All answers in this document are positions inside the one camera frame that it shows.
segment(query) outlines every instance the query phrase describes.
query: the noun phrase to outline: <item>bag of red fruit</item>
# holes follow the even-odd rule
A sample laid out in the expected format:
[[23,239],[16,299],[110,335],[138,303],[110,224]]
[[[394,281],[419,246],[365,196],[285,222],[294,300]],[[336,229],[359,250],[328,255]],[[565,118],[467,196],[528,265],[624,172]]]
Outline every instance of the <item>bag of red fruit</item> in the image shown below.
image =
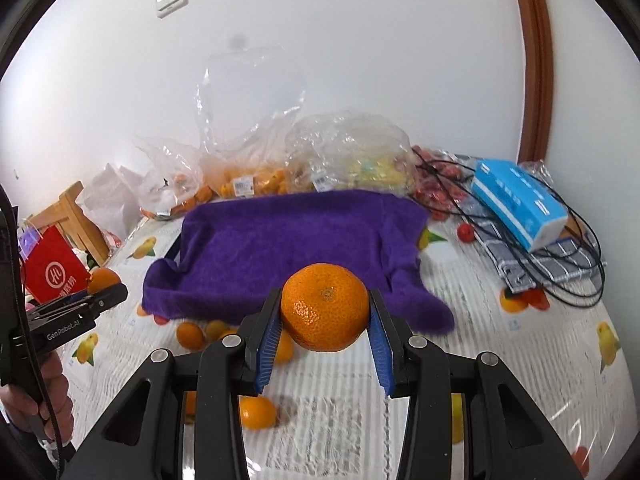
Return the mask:
[[442,150],[413,147],[418,159],[415,169],[414,198],[429,209],[435,221],[445,221],[450,212],[458,211],[468,192],[463,183],[469,176],[458,165],[457,157]]

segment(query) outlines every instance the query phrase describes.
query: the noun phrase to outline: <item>blue gripper pad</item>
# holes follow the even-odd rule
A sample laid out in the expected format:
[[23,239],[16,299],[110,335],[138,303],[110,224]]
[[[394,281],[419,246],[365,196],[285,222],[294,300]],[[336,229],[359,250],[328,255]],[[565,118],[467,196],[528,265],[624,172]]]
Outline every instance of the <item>blue gripper pad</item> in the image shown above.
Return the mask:
[[376,374],[380,386],[385,389],[385,394],[390,396],[396,388],[396,380],[393,374],[393,363],[391,360],[391,348],[386,339],[386,334],[382,328],[382,322],[378,315],[378,310],[373,301],[369,301],[369,345],[373,362],[376,365]]
[[267,327],[264,329],[264,336],[260,342],[257,355],[257,370],[255,374],[255,389],[261,394],[264,387],[269,384],[271,371],[273,370],[273,360],[276,357],[276,350],[280,342],[280,332],[282,322],[280,321],[280,302],[278,307],[273,309]]

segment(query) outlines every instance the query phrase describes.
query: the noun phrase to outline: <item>price tag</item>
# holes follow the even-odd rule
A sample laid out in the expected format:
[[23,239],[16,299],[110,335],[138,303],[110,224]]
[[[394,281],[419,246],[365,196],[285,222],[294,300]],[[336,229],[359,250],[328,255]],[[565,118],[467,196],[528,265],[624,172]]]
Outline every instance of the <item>price tag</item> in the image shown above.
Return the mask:
[[334,188],[331,179],[326,175],[324,171],[319,171],[318,173],[314,174],[311,177],[311,182],[313,183],[318,193],[331,191]]
[[245,175],[240,178],[233,179],[235,196],[253,196],[254,195],[254,176]]

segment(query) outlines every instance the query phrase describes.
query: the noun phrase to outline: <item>purple cloth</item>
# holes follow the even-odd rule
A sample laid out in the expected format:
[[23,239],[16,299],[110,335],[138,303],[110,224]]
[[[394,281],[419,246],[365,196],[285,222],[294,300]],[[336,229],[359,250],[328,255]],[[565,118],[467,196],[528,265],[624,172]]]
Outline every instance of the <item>purple cloth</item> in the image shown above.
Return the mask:
[[418,272],[427,212],[405,198],[331,191],[217,202],[184,219],[180,263],[154,262],[143,285],[146,312],[238,324],[272,287],[317,262],[346,267],[378,289],[414,330],[453,329],[453,314]]

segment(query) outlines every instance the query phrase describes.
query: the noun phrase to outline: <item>brown wood trim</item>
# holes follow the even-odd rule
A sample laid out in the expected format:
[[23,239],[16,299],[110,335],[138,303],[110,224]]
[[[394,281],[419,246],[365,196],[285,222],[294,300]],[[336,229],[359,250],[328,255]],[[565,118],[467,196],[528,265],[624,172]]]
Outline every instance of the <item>brown wood trim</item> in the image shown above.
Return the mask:
[[518,161],[545,158],[551,129],[554,54],[546,0],[518,0],[525,49],[525,103]]

